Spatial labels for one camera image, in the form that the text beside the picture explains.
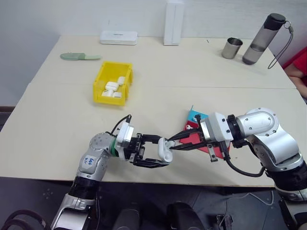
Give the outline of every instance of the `gray water bottle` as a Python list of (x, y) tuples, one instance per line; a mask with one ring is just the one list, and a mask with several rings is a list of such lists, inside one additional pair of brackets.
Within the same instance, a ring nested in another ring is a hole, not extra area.
[(258, 61), (285, 21), (286, 18), (277, 13), (271, 13), (267, 17), (263, 26), (260, 28), (242, 57), (245, 64), (252, 65)]

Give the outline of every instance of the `red cloth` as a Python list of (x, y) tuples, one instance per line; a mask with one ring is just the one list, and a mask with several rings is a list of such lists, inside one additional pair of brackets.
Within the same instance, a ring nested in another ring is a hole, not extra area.
[[(307, 46), (299, 51), (293, 58), (287, 61), (283, 65), (283, 69), (287, 68), (291, 63), (303, 72), (304, 75), (307, 75)], [(307, 77), (302, 78), (303, 83), (307, 86)]]

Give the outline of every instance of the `metal cup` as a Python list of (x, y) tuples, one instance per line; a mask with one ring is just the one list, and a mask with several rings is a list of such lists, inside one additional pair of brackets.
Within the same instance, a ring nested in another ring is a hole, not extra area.
[(227, 39), (225, 47), (222, 51), (222, 56), (226, 59), (233, 59), (237, 54), (238, 50), (242, 46), (243, 42), (234, 37), (230, 37)]

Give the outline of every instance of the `yellow plastic bin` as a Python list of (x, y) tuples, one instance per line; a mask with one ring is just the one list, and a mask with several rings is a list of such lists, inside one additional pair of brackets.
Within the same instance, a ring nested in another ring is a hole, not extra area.
[[(102, 96), (105, 85), (108, 81), (117, 82), (119, 77), (125, 77), (124, 84), (119, 86), (117, 92), (121, 92), (121, 98)], [(129, 94), (129, 87), (133, 80), (132, 64), (104, 61), (93, 83), (94, 102), (125, 105)]]

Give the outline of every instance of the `white box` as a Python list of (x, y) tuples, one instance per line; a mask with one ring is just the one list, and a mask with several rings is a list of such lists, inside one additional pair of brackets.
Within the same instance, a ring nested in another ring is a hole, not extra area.
[(179, 45), (183, 22), (184, 3), (171, 0), (166, 5), (164, 45)]
[(136, 45), (138, 33), (135, 31), (103, 31), (100, 35), (101, 44)]

